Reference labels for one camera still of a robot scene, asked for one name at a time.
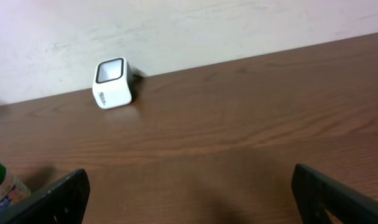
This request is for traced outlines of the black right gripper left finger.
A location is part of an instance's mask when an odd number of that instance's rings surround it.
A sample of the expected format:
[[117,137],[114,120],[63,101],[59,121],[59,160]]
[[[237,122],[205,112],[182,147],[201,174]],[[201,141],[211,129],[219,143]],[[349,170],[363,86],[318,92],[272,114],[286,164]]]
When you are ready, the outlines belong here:
[[77,169],[0,211],[0,224],[81,224],[90,196],[84,169]]

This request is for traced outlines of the green cap bottle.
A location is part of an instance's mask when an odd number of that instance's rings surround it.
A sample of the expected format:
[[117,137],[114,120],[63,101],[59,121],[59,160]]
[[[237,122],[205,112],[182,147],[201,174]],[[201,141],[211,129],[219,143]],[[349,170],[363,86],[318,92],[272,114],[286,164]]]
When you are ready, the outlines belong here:
[[0,211],[30,195],[30,189],[0,163]]

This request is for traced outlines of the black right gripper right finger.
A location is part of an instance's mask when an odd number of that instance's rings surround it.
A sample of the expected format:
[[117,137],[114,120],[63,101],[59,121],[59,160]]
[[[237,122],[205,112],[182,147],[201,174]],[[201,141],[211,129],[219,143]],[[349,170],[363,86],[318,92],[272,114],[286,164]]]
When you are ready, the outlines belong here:
[[342,223],[378,223],[378,201],[305,164],[295,166],[291,189],[303,223],[331,223],[327,212]]

